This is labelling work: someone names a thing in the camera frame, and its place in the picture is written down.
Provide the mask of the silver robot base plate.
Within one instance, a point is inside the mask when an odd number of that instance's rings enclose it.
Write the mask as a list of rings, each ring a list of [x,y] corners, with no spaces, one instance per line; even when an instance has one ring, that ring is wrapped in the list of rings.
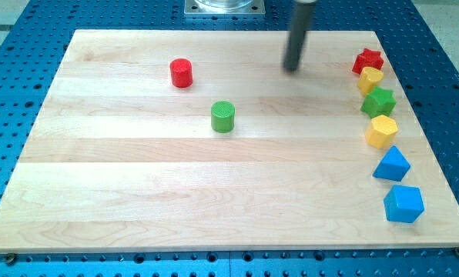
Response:
[[[265,15],[264,0],[185,0],[184,14],[204,15]]]

